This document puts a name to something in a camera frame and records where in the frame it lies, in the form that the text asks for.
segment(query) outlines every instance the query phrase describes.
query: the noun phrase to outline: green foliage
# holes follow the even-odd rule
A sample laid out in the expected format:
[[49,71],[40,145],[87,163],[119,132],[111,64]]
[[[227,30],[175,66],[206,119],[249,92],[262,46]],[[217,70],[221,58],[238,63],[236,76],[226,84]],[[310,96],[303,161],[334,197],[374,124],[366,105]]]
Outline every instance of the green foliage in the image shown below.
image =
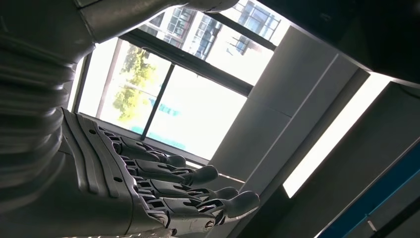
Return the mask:
[[[120,74],[129,75],[128,83],[139,88],[145,88],[148,83],[153,83],[153,73],[155,68],[145,63],[147,52],[130,45],[127,51],[127,57]],[[132,120],[141,112],[140,106],[148,103],[147,95],[143,92],[125,85],[121,91],[116,94],[113,106],[120,110],[121,121]]]

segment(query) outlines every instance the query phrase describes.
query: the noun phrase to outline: bright light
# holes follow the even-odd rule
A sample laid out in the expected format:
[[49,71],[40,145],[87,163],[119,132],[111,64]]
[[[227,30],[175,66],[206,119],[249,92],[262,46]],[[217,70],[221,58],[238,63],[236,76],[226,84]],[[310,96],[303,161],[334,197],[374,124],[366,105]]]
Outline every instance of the bright light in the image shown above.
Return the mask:
[[389,81],[390,79],[387,76],[380,74],[372,74],[366,80],[284,182],[283,187],[289,197],[292,197],[299,190],[357,119],[388,85]]
[[196,165],[196,164],[194,164],[194,163],[191,163],[191,162],[189,162],[189,161],[186,161],[185,162],[187,165],[189,165],[189,166],[191,166],[191,167],[194,167],[194,168],[196,168],[196,169],[201,169],[203,166],[200,166],[200,165]]

